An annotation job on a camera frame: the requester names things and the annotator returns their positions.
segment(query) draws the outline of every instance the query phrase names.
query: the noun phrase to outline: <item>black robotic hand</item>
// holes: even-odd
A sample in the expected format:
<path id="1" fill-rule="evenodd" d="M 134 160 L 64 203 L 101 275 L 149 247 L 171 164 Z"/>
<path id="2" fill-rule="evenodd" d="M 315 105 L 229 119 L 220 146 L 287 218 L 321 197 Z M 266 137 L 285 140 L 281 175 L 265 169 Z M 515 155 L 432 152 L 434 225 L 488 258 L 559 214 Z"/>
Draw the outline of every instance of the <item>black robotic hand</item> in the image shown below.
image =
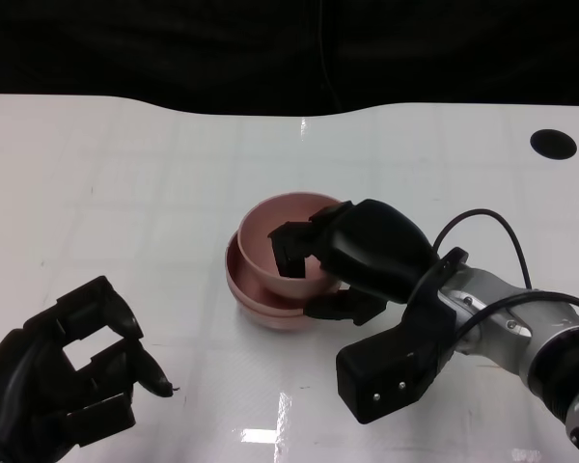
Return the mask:
<path id="1" fill-rule="evenodd" d="M 123 339 L 80 370 L 63 347 L 108 326 Z M 172 384 L 138 341 L 133 312 L 105 277 L 61 297 L 0 343 L 0 463 L 53 463 L 135 424 L 133 384 Z"/>

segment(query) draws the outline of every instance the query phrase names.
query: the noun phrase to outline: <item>robotic hand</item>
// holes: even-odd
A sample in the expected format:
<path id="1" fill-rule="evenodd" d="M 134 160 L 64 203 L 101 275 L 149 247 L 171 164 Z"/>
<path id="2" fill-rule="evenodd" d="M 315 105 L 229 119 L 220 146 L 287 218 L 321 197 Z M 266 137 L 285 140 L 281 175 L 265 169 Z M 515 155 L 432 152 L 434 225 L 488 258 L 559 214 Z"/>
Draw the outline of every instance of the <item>robotic hand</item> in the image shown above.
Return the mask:
<path id="1" fill-rule="evenodd" d="M 75 370 L 63 347 L 109 326 L 123 339 Z M 61 297 L 0 343 L 0 463 L 53 463 L 135 424 L 133 384 L 169 397 L 172 384 L 105 277 Z"/>
<path id="2" fill-rule="evenodd" d="M 579 299 L 511 286 L 468 266 L 459 248 L 439 258 L 409 219 L 374 200 L 325 208 L 270 238 L 281 275 L 304 277 L 304 258 L 313 255 L 350 284 L 310 300 L 308 316 L 360 325 L 387 301 L 407 305 L 398 326 L 337 356 L 339 394 L 359 422 L 419 400 L 457 351 L 518 375 L 579 449 L 579 315 L 570 305 L 579 307 Z"/>

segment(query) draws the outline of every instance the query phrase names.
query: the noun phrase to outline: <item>black cable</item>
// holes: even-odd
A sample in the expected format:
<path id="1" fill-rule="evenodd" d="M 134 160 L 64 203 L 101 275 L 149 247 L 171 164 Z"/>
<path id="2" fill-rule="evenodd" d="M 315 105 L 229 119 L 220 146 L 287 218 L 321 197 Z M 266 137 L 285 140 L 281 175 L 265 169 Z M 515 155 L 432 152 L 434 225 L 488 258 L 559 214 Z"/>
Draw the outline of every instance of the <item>black cable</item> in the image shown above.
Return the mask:
<path id="1" fill-rule="evenodd" d="M 576 306 L 579 308 L 579 298 L 575 296 L 570 296 L 568 294 L 563 294 L 561 292 L 550 292 L 550 291 L 530 291 L 530 292 L 523 292 L 521 294 L 516 294 L 514 296 L 505 297 L 504 299 L 500 299 L 493 304 L 489 304 L 481 311 L 478 311 L 472 317 L 467 320 L 463 325 L 458 329 L 455 334 L 455 342 L 453 346 L 455 346 L 460 340 L 463 339 L 465 335 L 467 335 L 472 328 L 477 326 L 479 323 L 482 323 L 487 318 L 492 316 L 497 311 L 502 309 L 511 309 L 516 306 L 520 306 L 521 304 L 528 304 L 530 302 L 566 302 L 572 306 Z"/>
<path id="2" fill-rule="evenodd" d="M 343 112 L 343 106 L 341 101 L 335 92 L 335 88 L 332 86 L 332 82 L 328 77 L 328 69 L 326 66 L 326 56 L 324 54 L 324 32 L 323 32 L 323 21 L 324 21 L 324 0 L 319 0 L 319 18 L 317 19 L 317 45 L 319 48 L 319 64 L 321 65 L 321 73 L 323 74 L 324 81 L 328 87 L 328 91 L 332 96 L 332 102 L 338 113 Z"/>
<path id="3" fill-rule="evenodd" d="M 519 264 L 521 265 L 521 273 L 523 273 L 523 281 L 525 282 L 525 287 L 528 289 L 532 289 L 532 282 L 530 281 L 530 272 L 528 271 L 528 263 L 525 261 L 525 256 L 523 255 L 523 250 L 521 249 L 521 244 L 517 239 L 517 235 L 514 234 L 512 227 L 509 225 L 509 223 L 505 220 L 504 217 L 502 217 L 500 214 L 490 209 L 472 209 L 457 215 L 451 222 L 449 222 L 449 224 L 446 227 L 444 227 L 444 230 L 442 230 L 440 234 L 437 235 L 437 238 L 435 238 L 435 241 L 433 242 L 433 250 L 435 251 L 435 253 L 437 254 L 438 250 L 440 249 L 440 245 L 442 244 L 442 241 L 444 241 L 446 235 L 454 227 L 456 227 L 456 225 L 459 222 L 462 222 L 463 220 L 469 217 L 474 217 L 476 215 L 486 215 L 492 217 L 495 220 L 497 220 L 502 225 L 502 227 L 504 227 L 504 229 L 510 236 L 510 240 L 512 241 L 512 245 L 514 246 L 514 251 L 517 253 L 517 257 L 519 258 Z"/>

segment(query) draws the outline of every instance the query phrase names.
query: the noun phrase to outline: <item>table surface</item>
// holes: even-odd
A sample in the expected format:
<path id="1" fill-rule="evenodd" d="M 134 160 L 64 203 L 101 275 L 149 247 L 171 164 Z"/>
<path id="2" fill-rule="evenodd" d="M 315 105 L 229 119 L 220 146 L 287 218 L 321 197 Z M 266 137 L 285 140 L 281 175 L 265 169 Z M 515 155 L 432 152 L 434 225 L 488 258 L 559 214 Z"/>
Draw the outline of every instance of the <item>table surface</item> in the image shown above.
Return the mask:
<path id="1" fill-rule="evenodd" d="M 579 296 L 579 150 L 536 154 L 542 128 L 579 148 L 579 108 L 399 104 L 323 118 L 184 114 L 109 97 L 0 95 L 0 340 L 106 275 L 180 387 L 137 387 L 137 425 L 66 462 L 579 462 L 563 426 L 486 359 L 455 355 L 423 399 L 370 425 L 336 392 L 335 355 L 392 327 L 279 334 L 240 315 L 226 244 L 258 201 L 294 190 L 394 205 L 433 239 L 459 212 L 509 219 L 535 286 Z M 469 263 L 522 285 L 488 218 L 459 226 Z M 115 340 L 76 343 L 83 366 Z"/>

